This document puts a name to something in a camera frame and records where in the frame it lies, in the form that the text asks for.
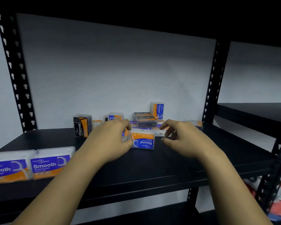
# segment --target hand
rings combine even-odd
[[[197,127],[190,122],[166,120],[160,127],[161,130],[168,127],[165,137],[173,133],[172,140],[162,138],[162,142],[179,152],[183,156],[202,158],[204,155],[221,151],[217,145]]]
[[[97,156],[103,164],[115,160],[133,145],[132,139],[122,142],[122,133],[125,128],[131,130],[130,121],[127,119],[106,121],[93,129],[78,151]]]

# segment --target metal shelving unit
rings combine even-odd
[[[16,1],[10,6],[0,3],[0,34],[6,53],[7,64],[9,65],[17,106],[20,104],[22,108],[18,109],[18,111],[23,127],[23,134],[1,148],[0,151],[65,146],[75,146],[78,150],[84,142],[84,139],[74,137],[72,128],[37,130],[15,13],[37,14],[215,38],[217,42],[203,110],[203,131],[226,153],[242,178],[263,176],[256,194],[256,200],[266,213],[269,211],[277,190],[281,185],[281,104],[218,104],[217,100],[230,41],[281,46],[281,34],[277,33],[277,31],[281,32],[281,23],[271,25],[277,28],[275,36],[262,36],[262,39],[260,39],[261,34],[269,27],[268,25],[264,27],[264,30],[255,28],[254,30],[258,31],[257,33],[251,32],[250,35],[245,35],[237,31],[230,33],[213,23],[203,21],[196,21],[190,30],[184,26],[182,21],[179,21],[178,24],[168,22],[157,23],[150,19],[150,21],[135,20],[131,23],[131,21],[128,22],[119,18],[102,20],[100,17],[86,14],[81,9],[79,12],[73,12],[67,10],[56,11],[54,6],[42,7],[40,5],[29,8],[26,6],[27,3],[23,5],[20,1]],[[206,25],[205,29],[200,28],[201,24]],[[245,25],[238,24],[238,28],[243,27]],[[272,153],[212,125],[215,115],[277,138]],[[15,219],[50,181],[51,179],[49,178],[1,184],[0,224],[11,222]],[[154,221],[156,213],[162,216],[171,215],[168,212],[169,210],[172,211],[173,208],[178,211],[180,210],[180,212],[175,213],[176,218],[180,219],[176,220],[175,224],[183,224],[185,220],[191,219],[183,213],[186,208],[191,211],[194,216],[193,218],[199,221],[200,216],[195,209],[198,187],[207,185],[207,183],[206,174],[198,161],[180,156],[162,144],[160,138],[157,138],[153,151],[133,149],[119,159],[103,166],[91,181],[78,208],[87,208],[189,189],[186,203],[132,213],[116,217],[114,220],[106,219],[106,221],[121,221],[125,217],[140,219],[144,216],[143,220],[140,219],[140,224],[143,222],[147,224],[150,220]]]

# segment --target forearm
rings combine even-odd
[[[70,224],[85,189],[102,165],[96,155],[86,155],[82,146],[12,224]]]
[[[225,153],[215,151],[213,155],[204,155],[199,160],[207,173],[220,224],[272,225]]]

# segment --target left hand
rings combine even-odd
[[[130,121],[114,119],[97,126],[78,150],[85,156],[96,156],[103,164],[125,154],[133,145],[133,140],[122,142],[122,133],[131,130]]]

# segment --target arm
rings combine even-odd
[[[190,122],[167,120],[162,141],[180,154],[197,158],[203,165],[221,225],[272,225],[238,175],[225,153]]]
[[[130,122],[107,121],[96,127],[62,172],[15,219],[12,225],[70,224],[80,199],[96,172],[126,153],[132,140],[122,142]]]

